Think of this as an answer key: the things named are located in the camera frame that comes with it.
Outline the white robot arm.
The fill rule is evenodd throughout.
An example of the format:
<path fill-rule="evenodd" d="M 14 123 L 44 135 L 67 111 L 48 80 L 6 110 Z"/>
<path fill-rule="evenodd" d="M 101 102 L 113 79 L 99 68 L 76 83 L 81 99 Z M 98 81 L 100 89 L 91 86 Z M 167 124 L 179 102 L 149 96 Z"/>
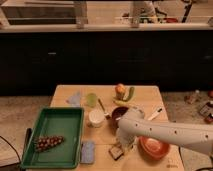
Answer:
<path fill-rule="evenodd" d="M 213 155 L 213 125 L 148 121 L 143 118 L 141 110 L 129 108 L 118 121 L 116 138 L 123 147 L 127 147 L 136 136 Z"/>

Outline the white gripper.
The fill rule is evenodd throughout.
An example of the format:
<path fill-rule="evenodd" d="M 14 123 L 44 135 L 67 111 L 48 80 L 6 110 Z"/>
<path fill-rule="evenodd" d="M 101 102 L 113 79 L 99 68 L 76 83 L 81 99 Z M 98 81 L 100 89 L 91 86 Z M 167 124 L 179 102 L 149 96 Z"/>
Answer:
<path fill-rule="evenodd" d="M 116 130 L 116 141 L 123 149 L 128 150 L 132 148 L 135 142 L 135 136 L 125 132 L 121 128 L 118 128 Z"/>

